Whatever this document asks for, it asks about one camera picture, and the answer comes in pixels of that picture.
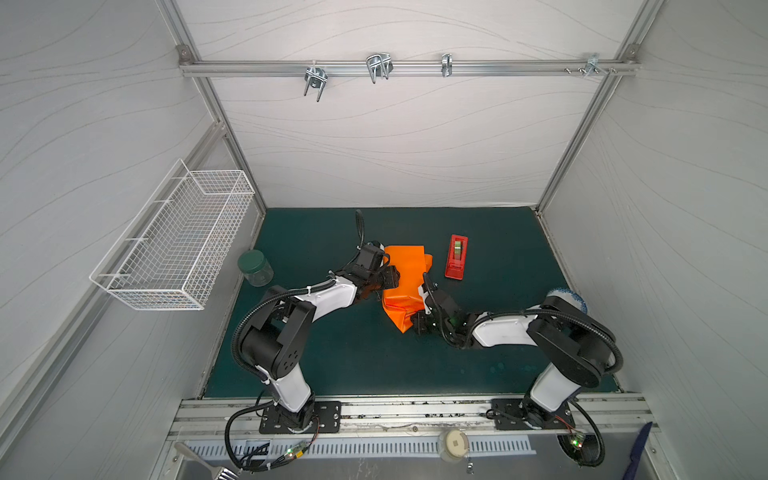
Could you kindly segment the orange wrapping paper sheet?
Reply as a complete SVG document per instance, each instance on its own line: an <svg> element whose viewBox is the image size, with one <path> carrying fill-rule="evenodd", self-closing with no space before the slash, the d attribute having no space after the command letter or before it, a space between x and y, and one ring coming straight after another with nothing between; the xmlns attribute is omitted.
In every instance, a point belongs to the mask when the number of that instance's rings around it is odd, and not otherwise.
<svg viewBox="0 0 768 480"><path fill-rule="evenodd" d="M423 275L433 264L433 256L423 246L388 246L385 252L399 273L398 286L383 292L381 304L395 327L405 333L413 326L412 316L424 309L419 293Z"/></svg>

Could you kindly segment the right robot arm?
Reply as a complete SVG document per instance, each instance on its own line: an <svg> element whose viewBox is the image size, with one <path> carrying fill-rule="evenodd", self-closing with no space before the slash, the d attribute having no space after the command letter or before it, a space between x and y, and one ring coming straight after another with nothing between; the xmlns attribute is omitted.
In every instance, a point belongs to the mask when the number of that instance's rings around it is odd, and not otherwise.
<svg viewBox="0 0 768 480"><path fill-rule="evenodd" d="M588 315L585 301L569 289L550 291L544 300L518 313L463 311L446 292L424 282L418 288L424 308L416 314L421 330L437 330L454 348L490 349L502 345L538 348L548 365L534 380L514 415L541 428L583 388L624 365L615 335Z"/></svg>

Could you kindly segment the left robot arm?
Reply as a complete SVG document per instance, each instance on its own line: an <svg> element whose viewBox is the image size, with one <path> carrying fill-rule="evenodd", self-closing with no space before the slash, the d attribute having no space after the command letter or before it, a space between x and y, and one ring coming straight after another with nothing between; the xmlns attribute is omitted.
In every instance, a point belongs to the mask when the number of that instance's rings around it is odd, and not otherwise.
<svg viewBox="0 0 768 480"><path fill-rule="evenodd" d="M276 408L296 429L309 422L315 395L300 360L315 321L372 293L398 285L399 273L378 242L360 245L354 258L319 284L268 290L236 327L231 353L238 366L271 392Z"/></svg>

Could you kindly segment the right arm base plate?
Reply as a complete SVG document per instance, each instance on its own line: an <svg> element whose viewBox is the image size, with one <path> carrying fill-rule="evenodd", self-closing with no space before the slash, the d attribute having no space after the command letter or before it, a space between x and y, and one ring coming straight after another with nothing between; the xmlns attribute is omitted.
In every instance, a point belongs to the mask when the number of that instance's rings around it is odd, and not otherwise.
<svg viewBox="0 0 768 480"><path fill-rule="evenodd" d="M550 412L528 398L494 398L485 418L500 431L538 431L575 429L570 405L563 402Z"/></svg>

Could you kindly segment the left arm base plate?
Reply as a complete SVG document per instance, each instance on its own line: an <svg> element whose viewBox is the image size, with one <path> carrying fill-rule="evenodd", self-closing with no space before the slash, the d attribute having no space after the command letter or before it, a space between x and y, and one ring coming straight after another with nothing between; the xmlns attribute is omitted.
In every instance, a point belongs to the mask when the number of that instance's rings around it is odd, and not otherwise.
<svg viewBox="0 0 768 480"><path fill-rule="evenodd" d="M262 415L260 434L338 433L341 421L339 401L317 401L311 397L298 411L270 404Z"/></svg>

